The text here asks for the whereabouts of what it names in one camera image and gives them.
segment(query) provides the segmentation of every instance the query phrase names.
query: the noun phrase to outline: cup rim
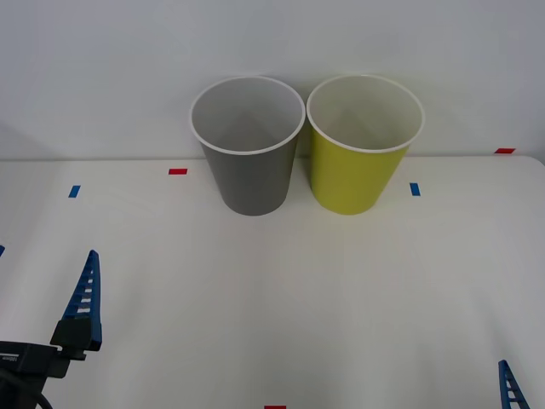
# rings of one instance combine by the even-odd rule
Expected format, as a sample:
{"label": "cup rim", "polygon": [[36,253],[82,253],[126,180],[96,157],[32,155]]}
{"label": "cup rim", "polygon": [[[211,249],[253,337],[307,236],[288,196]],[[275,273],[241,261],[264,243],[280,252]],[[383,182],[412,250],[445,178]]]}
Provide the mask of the cup rim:
{"label": "cup rim", "polygon": [[[204,94],[206,94],[208,91],[210,91],[214,87],[217,87],[218,85],[221,85],[223,83],[227,83],[229,81],[235,81],[235,80],[239,80],[239,79],[250,79],[250,78],[262,79],[262,80],[266,80],[266,81],[271,81],[271,82],[276,83],[278,85],[282,85],[287,90],[289,90],[293,95],[295,95],[295,97],[297,98],[297,100],[299,101],[299,104],[301,106],[301,121],[299,121],[299,124],[297,125],[297,127],[295,128],[293,133],[290,134],[287,138],[283,139],[281,142],[279,142],[279,143],[277,143],[275,145],[272,145],[270,147],[264,147],[263,149],[257,149],[255,151],[232,151],[230,149],[224,149],[222,147],[217,147],[216,145],[213,145],[210,142],[206,141],[201,135],[198,134],[197,130],[195,130],[195,126],[193,125],[193,110],[194,110],[195,106],[197,105],[197,102],[201,99],[201,97]],[[239,77],[231,77],[231,78],[222,79],[221,81],[213,83],[212,85],[210,85],[209,87],[204,89],[195,98],[195,100],[191,104],[191,108],[189,109],[189,124],[191,126],[191,131],[195,135],[195,137],[198,139],[199,142],[201,142],[206,147],[209,147],[210,149],[213,149],[213,150],[215,150],[217,152],[226,153],[226,154],[229,154],[229,155],[238,155],[238,156],[249,156],[249,155],[258,155],[260,153],[267,153],[267,152],[271,152],[271,151],[273,151],[275,149],[278,149],[279,147],[282,147],[283,145],[286,145],[288,142],[290,142],[292,139],[294,139],[297,136],[297,134],[299,134],[299,131],[301,130],[303,124],[305,123],[305,118],[306,117],[307,117],[307,108],[305,107],[305,102],[303,101],[303,99],[301,98],[301,96],[299,95],[299,93],[297,91],[295,91],[288,84],[283,83],[282,81],[278,81],[277,79],[270,78],[270,77],[263,77],[261,75],[243,75],[243,76],[239,76]]]}
{"label": "cup rim", "polygon": [[[395,147],[388,147],[386,149],[363,149],[361,147],[351,147],[350,145],[347,145],[347,144],[344,144],[342,142],[336,141],[331,136],[328,136],[325,132],[323,132],[316,125],[316,123],[314,122],[314,119],[313,119],[313,115],[312,115],[312,113],[310,111],[310,104],[311,104],[311,101],[313,100],[313,97],[320,90],[320,88],[322,88],[326,84],[332,83],[332,82],[334,82],[336,80],[339,80],[339,79],[342,79],[342,78],[361,78],[361,77],[380,79],[381,81],[385,81],[387,83],[390,83],[390,84],[402,89],[404,92],[406,92],[410,96],[410,98],[418,105],[418,108],[420,109],[420,114],[422,116],[422,121],[420,123],[420,128],[418,129],[418,131],[415,133],[415,135],[412,138],[410,138],[408,141],[403,142],[402,144],[397,145]],[[359,152],[359,153],[388,153],[388,152],[398,151],[400,149],[403,149],[404,147],[408,147],[421,134],[422,129],[424,128],[424,124],[426,123],[426,113],[424,112],[424,106],[422,105],[420,100],[416,97],[416,95],[414,95],[409,89],[407,89],[405,86],[401,85],[400,83],[397,83],[397,82],[395,82],[395,81],[393,81],[391,79],[384,78],[384,77],[381,77],[380,75],[375,75],[375,74],[339,75],[337,77],[333,77],[333,78],[330,78],[330,79],[327,79],[327,80],[323,81],[315,89],[313,89],[313,92],[311,92],[311,94],[308,96],[308,100],[307,100],[307,116],[308,116],[308,120],[311,123],[311,125],[313,126],[313,128],[321,136],[323,136],[326,140],[328,140],[329,142],[337,145],[338,147],[342,147],[344,149],[348,149],[349,151],[354,151],[354,152]]]}

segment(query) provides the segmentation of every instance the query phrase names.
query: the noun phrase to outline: tape marker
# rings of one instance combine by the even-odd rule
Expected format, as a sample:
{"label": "tape marker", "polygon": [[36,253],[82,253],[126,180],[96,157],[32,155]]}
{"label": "tape marker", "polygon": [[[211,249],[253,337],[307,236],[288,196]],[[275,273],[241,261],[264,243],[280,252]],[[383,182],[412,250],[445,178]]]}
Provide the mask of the tape marker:
{"label": "tape marker", "polygon": [[503,153],[509,155],[510,153],[514,152],[514,147],[500,147],[497,151],[494,153]]}
{"label": "tape marker", "polygon": [[79,186],[79,185],[72,186],[72,190],[70,191],[70,194],[68,195],[68,198],[75,199],[77,197],[77,194],[79,193],[79,188],[80,187],[81,186]]}
{"label": "tape marker", "polygon": [[410,192],[413,196],[420,196],[420,188],[418,187],[418,183],[410,183]]}
{"label": "tape marker", "polygon": [[186,168],[179,168],[179,169],[169,169],[169,175],[187,175],[187,169]]}

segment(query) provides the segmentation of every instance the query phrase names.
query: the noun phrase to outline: black cable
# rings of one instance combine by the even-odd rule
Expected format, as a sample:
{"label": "black cable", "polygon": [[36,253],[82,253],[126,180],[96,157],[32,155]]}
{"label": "black cable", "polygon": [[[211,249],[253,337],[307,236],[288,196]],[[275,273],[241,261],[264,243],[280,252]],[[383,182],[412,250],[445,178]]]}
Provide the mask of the black cable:
{"label": "black cable", "polygon": [[25,394],[31,396],[42,409],[53,409],[51,404],[45,399],[45,396],[41,392],[37,392],[31,385],[25,381],[16,377],[13,373],[0,368],[0,380],[4,380],[7,383],[11,383],[13,386],[19,388]]}

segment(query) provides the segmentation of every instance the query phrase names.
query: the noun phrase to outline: red tape marker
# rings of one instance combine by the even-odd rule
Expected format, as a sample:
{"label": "red tape marker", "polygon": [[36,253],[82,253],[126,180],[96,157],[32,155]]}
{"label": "red tape marker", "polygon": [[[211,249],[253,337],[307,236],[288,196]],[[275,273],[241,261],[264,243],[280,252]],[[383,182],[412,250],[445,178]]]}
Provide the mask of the red tape marker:
{"label": "red tape marker", "polygon": [[187,169],[186,168],[172,168],[169,169],[169,175],[187,175]]}
{"label": "red tape marker", "polygon": [[510,154],[510,153],[513,153],[513,152],[514,152],[514,147],[500,147],[494,153]]}

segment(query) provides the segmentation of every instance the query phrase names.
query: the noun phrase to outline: gray cup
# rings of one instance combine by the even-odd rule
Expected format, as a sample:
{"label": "gray cup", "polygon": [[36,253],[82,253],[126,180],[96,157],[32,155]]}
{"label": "gray cup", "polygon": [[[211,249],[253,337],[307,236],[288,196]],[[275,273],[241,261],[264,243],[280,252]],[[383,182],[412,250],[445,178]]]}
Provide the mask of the gray cup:
{"label": "gray cup", "polygon": [[299,94],[272,78],[230,78],[197,97],[192,131],[227,206],[260,216],[284,202],[305,115]]}

